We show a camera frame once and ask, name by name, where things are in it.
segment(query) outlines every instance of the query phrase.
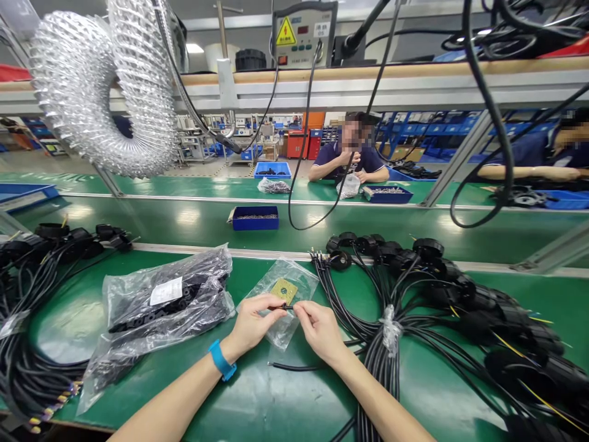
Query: black container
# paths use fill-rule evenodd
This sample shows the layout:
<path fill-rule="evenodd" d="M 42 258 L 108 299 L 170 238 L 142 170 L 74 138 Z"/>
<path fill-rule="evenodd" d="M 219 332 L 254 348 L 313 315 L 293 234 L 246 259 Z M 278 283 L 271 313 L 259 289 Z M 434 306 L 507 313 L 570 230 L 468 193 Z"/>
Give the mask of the black container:
<path fill-rule="evenodd" d="M 235 69 L 237 72 L 266 69 L 266 54 L 257 49 L 242 49 L 235 54 Z"/>

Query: forearm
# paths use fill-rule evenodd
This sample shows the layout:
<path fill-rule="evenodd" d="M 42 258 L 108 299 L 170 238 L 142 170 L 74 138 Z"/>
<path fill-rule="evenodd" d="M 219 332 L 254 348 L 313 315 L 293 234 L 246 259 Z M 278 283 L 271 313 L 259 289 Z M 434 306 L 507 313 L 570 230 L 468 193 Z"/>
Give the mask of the forearm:
<path fill-rule="evenodd" d="M 221 351 L 230 364 L 239 357 L 227 339 L 221 342 Z M 206 354 L 125 422 L 110 437 L 109 442 L 180 441 L 192 418 L 220 378 L 221 373 L 212 356 Z"/>
<path fill-rule="evenodd" d="M 339 161 L 337 158 L 331 160 L 329 163 L 323 164 L 321 166 L 311 166 L 309 170 L 309 181 L 318 181 L 321 178 L 329 175 L 335 169 L 340 166 Z"/>
<path fill-rule="evenodd" d="M 514 178 L 528 178 L 534 176 L 534 169 L 535 168 L 533 167 L 514 167 Z M 484 166 L 481 168 L 478 175 L 481 178 L 500 180 L 505 178 L 505 171 L 505 166 Z"/>
<path fill-rule="evenodd" d="M 376 172 L 366 174 L 366 182 L 384 182 L 388 181 L 389 173 L 387 167 L 377 170 Z"/>
<path fill-rule="evenodd" d="M 374 379 L 352 351 L 330 364 L 376 427 L 389 442 L 430 442 L 434 438 Z"/>

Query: shelf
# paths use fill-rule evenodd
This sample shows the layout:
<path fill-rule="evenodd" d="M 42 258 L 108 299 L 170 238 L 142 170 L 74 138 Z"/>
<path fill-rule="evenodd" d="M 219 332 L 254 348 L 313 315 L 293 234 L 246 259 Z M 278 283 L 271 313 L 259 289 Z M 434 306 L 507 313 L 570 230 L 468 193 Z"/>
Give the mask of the shelf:
<path fill-rule="evenodd" d="M 546 60 L 512 60 L 481 63 L 496 102 L 503 109 L 550 107 L 571 96 L 589 78 L 589 56 Z M 370 100 L 378 66 L 334 68 L 315 72 L 310 106 L 314 111 L 351 111 L 365 108 Z M 306 106 L 310 72 L 282 71 L 271 111 L 301 111 Z M 188 94 L 203 113 L 220 109 L 216 74 L 183 76 Z M 236 112 L 264 109 L 272 91 L 274 71 L 234 74 Z M 579 100 L 589 102 L 589 93 Z M 118 89 L 111 89 L 110 108 L 126 110 Z M 177 99 L 176 108 L 184 111 Z M 480 110 L 483 99 L 467 63 L 388 66 L 372 110 L 419 111 Z M 0 115 L 38 115 L 28 82 L 0 83 Z"/>

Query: black pipe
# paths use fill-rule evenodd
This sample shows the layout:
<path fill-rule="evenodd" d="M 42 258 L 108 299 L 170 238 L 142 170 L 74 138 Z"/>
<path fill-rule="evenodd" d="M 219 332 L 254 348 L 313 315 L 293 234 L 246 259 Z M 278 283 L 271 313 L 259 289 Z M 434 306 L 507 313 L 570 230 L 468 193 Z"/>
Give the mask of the black pipe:
<path fill-rule="evenodd" d="M 344 58 L 349 58 L 356 53 L 362 39 L 368 33 L 368 30 L 379 17 L 380 13 L 389 3 L 389 1 L 390 0 L 380 0 L 372 10 L 370 15 L 368 15 L 365 21 L 360 25 L 358 30 L 353 34 L 348 35 L 348 37 L 342 44 L 342 55 L 344 56 Z"/>

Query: warning label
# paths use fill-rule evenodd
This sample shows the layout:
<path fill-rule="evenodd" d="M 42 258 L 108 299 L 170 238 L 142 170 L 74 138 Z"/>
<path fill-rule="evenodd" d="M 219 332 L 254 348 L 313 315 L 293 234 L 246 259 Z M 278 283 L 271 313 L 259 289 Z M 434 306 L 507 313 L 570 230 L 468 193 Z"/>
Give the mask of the warning label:
<path fill-rule="evenodd" d="M 290 25 L 288 17 L 284 18 L 278 36 L 276 37 L 276 46 L 292 46 L 296 44 L 293 27 Z"/>

